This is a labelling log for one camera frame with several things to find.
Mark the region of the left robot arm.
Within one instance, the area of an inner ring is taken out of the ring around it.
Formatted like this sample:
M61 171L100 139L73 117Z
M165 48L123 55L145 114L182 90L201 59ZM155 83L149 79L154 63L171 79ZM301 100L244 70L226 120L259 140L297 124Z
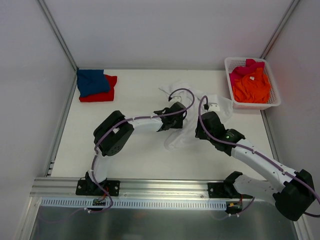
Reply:
M95 156L84 177L84 194L98 196L110 189L106 171L99 166L99 157L104 159L118 154L132 134L181 129L186 116L187 108L178 101L147 116L126 118L119 110L112 112L93 132Z

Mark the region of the white t shirt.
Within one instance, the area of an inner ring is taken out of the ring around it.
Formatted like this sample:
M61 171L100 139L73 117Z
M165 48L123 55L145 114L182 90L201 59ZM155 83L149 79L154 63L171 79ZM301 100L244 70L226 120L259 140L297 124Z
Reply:
M195 96L195 102L187 111L187 116L183 121L183 128L174 131L164 142L164 147L171 151L175 149L186 148L193 145L197 139L195 137L195 130L198 122L198 107L203 96L208 97L208 103L217 103L220 107L220 112L216 112L221 123L225 124L233 115L233 102L221 95L203 92L196 88L189 86L183 81L178 81L171 84L162 84L159 89L167 95L174 90L174 96L181 96L181 103L187 107L192 103L192 96L185 89L190 90Z

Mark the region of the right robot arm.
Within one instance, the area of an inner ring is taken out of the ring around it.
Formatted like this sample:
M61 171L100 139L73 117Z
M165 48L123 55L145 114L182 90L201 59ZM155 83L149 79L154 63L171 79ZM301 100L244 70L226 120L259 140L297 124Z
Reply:
M274 205L284 217L294 222L319 199L308 171L296 171L265 156L243 134L226 129L214 111L198 116L195 136L208 140L218 151L241 161L264 178L258 180L234 171L223 181L217 191L219 195L255 197Z

